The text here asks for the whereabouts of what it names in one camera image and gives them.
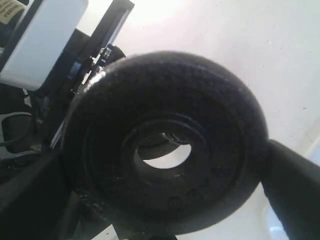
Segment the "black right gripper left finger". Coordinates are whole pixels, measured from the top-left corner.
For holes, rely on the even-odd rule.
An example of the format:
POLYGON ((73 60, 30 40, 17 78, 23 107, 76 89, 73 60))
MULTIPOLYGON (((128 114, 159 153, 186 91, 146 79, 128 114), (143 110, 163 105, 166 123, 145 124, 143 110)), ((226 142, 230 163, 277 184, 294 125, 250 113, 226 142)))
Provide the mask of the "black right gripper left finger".
POLYGON ((2 240, 69 240, 76 205, 59 153, 0 161, 2 240))

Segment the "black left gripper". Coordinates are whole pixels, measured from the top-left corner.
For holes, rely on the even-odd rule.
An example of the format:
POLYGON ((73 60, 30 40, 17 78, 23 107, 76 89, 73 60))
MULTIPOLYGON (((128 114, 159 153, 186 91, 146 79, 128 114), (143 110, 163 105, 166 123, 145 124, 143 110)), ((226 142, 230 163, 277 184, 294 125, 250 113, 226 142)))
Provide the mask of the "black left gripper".
POLYGON ((122 58, 114 40, 134 3, 114 0, 88 35, 86 0, 0 3, 0 182, 30 166, 60 138, 71 101, 101 68, 122 58))

